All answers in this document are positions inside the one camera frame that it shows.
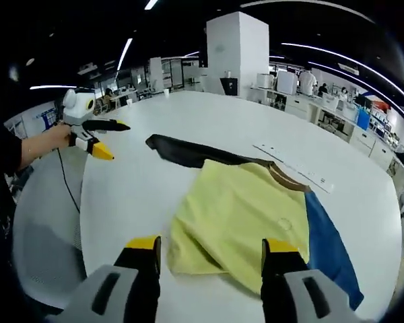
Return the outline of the person's left hand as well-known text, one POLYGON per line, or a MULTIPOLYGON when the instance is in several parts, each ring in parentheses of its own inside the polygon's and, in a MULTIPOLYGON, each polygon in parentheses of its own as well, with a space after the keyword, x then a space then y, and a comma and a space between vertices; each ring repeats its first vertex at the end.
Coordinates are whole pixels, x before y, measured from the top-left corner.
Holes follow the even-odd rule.
POLYGON ((34 147, 36 156, 41 157, 52 150, 66 148, 70 145, 71 127, 58 124, 37 136, 34 147))

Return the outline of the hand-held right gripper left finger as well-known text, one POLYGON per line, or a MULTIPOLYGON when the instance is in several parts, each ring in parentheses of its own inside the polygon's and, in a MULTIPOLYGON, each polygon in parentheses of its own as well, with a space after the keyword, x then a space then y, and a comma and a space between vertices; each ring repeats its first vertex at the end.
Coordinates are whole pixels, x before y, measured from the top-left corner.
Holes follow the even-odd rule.
POLYGON ((75 290, 59 322, 155 322, 160 298, 161 237, 128 242, 75 290))

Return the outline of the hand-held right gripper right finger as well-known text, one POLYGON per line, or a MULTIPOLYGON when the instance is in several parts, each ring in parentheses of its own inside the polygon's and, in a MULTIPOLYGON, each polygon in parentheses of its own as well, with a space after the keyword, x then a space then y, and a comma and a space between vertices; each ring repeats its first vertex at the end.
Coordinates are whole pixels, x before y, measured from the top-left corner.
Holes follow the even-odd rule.
POLYGON ((359 322, 339 286, 307 268, 285 241, 262 240, 261 301, 266 322, 359 322))

